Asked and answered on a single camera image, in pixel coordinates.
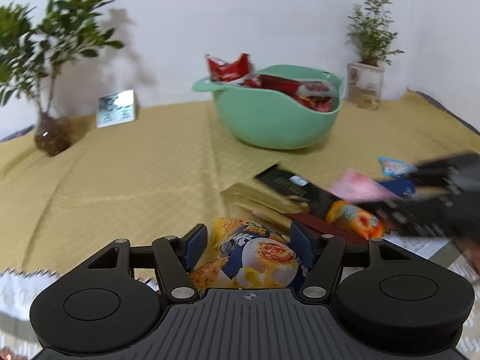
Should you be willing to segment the dark red chocolate bar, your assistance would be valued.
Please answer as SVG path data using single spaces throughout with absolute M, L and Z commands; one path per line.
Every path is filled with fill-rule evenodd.
M 287 213 L 286 216 L 292 221 L 299 222 L 317 233 L 332 234 L 334 236 L 339 236 L 343 238 L 346 241 L 346 243 L 349 245 L 367 245 L 368 244 L 366 239 L 355 234 L 354 232 L 350 232 L 348 230 L 344 230 L 335 225 L 327 223 L 325 220 L 315 215 L 312 215 L 310 213 L 297 213 L 297 214 Z

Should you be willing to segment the light blue snack packet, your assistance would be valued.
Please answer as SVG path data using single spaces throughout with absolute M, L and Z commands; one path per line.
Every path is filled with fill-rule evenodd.
M 388 177 L 403 177 L 417 171 L 417 167 L 394 158 L 378 157 L 382 174 Z

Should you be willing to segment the black snack packet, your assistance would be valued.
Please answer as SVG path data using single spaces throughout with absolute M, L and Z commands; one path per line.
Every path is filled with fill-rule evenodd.
M 324 219 L 339 197 L 320 188 L 302 176 L 284 169 L 278 163 L 255 175 L 255 179 L 307 211 Z

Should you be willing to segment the pink snack packet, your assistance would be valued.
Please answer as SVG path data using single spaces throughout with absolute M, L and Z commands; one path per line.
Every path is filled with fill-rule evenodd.
M 328 191 L 349 203 L 369 203 L 396 197 L 389 189 L 352 168 L 333 183 Z

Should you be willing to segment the yellow popcorn snack bag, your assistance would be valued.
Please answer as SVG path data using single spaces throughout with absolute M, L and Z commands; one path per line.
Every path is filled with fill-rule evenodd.
M 207 289 L 275 289 L 300 286 L 309 269 L 291 246 L 289 214 L 303 210 L 285 199 L 251 200 L 224 191 L 234 213 L 252 218 L 217 218 L 210 259 L 189 273 L 194 286 Z

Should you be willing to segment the orange candy packet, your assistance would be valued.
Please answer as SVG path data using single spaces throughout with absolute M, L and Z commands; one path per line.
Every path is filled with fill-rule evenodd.
M 383 223 L 377 216 L 343 200 L 331 205 L 325 221 L 366 240 L 382 238 L 385 232 Z

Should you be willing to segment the red packet with logo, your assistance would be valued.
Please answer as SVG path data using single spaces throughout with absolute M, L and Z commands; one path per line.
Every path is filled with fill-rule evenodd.
M 242 86 L 253 89 L 267 89 L 283 93 L 310 110 L 331 112 L 337 89 L 327 80 L 290 80 L 279 76 L 259 74 L 247 78 Z

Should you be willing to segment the red white patterned packet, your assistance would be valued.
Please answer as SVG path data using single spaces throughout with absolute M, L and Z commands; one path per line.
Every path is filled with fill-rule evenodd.
M 213 82 L 229 83 L 243 80 L 251 71 L 250 55 L 242 53 L 233 62 L 205 55 L 210 80 Z

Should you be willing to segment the yellow checked tablecloth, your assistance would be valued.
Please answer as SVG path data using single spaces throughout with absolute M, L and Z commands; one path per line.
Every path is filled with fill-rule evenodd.
M 1 144 L 1 268 L 67 272 L 104 245 L 148 245 L 218 217 L 242 217 L 221 192 L 281 164 L 320 187 L 348 169 L 372 178 L 379 157 L 409 163 L 479 149 L 479 136 L 407 92 L 376 111 L 345 104 L 321 142 L 294 151 L 237 140 L 212 102 L 142 110 L 132 123 L 97 128 L 72 120 L 76 142 L 55 157 L 32 134 Z

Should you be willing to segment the green plastic bowl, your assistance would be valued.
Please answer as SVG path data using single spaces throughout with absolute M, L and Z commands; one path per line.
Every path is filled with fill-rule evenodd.
M 276 64 L 259 74 L 288 80 L 320 81 L 333 87 L 332 111 L 313 111 L 291 96 L 268 89 L 197 80 L 194 92 L 210 92 L 227 129 L 249 145 L 274 150 L 303 149 L 321 141 L 334 127 L 343 106 L 343 77 L 312 67 Z

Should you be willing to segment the small plant in clear jar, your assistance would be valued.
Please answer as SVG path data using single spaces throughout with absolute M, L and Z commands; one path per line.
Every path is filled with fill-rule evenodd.
M 382 100 L 385 66 L 401 55 L 392 43 L 398 33 L 391 30 L 390 0 L 363 0 L 348 16 L 347 41 L 358 60 L 348 64 L 347 99 L 359 108 L 376 110 Z

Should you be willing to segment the white digital clock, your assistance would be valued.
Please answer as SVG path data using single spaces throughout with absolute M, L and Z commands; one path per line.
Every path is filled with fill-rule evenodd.
M 96 125 L 105 128 L 136 119 L 135 94 L 132 89 L 100 97 L 97 101 Z

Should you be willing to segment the leafy plant in glass vase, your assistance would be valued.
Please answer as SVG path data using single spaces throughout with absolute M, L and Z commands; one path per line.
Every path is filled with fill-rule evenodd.
M 94 59 L 101 50 L 122 49 L 115 29 L 101 29 L 100 9 L 113 0 L 48 0 L 43 18 L 32 22 L 32 8 L 1 6 L 1 106 L 25 98 L 37 110 L 34 143 L 50 157 L 72 145 L 68 122 L 51 114 L 56 81 L 64 64 Z

